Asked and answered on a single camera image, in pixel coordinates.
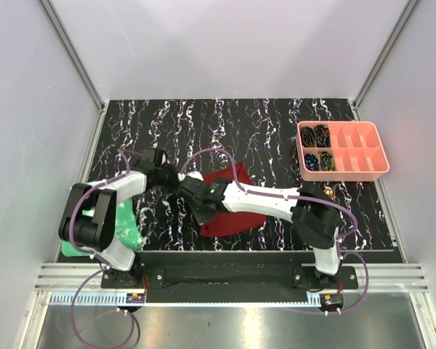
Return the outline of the red cloth napkin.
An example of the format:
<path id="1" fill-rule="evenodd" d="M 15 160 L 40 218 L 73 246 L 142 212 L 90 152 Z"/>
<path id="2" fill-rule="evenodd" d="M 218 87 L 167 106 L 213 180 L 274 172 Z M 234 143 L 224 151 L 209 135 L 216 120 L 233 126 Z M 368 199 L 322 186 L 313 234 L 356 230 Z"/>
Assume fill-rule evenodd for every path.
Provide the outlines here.
<path id="1" fill-rule="evenodd" d="M 236 173 L 241 184 L 252 185 L 247 169 L 242 163 L 236 163 Z M 217 178 L 233 180 L 232 167 L 203 175 L 204 182 L 211 184 Z M 221 238 L 233 236 L 252 228 L 260 228 L 267 218 L 263 214 L 250 212 L 219 213 L 213 220 L 201 226 L 201 236 Z"/>

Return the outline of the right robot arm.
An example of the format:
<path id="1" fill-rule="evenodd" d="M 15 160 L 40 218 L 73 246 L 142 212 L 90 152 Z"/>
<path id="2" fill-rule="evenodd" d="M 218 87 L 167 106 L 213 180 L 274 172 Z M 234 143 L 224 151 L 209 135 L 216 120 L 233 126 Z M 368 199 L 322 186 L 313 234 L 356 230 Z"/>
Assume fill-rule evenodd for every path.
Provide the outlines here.
<path id="1" fill-rule="evenodd" d="M 217 178 L 208 184 L 198 172 L 181 174 L 177 193 L 191 207 L 201 225 L 218 214 L 252 213 L 291 222 L 315 256 L 315 279 L 331 288 L 342 278 L 338 253 L 340 213 L 316 185 L 300 188 L 263 188 Z"/>

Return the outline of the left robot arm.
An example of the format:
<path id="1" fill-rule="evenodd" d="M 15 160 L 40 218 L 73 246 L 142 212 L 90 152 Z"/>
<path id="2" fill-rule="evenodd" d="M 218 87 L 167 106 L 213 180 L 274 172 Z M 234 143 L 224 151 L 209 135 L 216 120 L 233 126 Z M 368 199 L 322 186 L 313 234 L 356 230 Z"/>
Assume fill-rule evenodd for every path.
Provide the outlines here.
<path id="1" fill-rule="evenodd" d="M 116 237 L 116 208 L 153 188 L 176 189 L 179 179 L 165 150 L 150 148 L 130 154 L 134 161 L 127 162 L 126 169 L 117 176 L 71 187 L 58 235 L 75 250 L 117 270 L 117 279 L 133 288 L 141 282 L 142 270 L 134 265 L 134 251 Z"/>

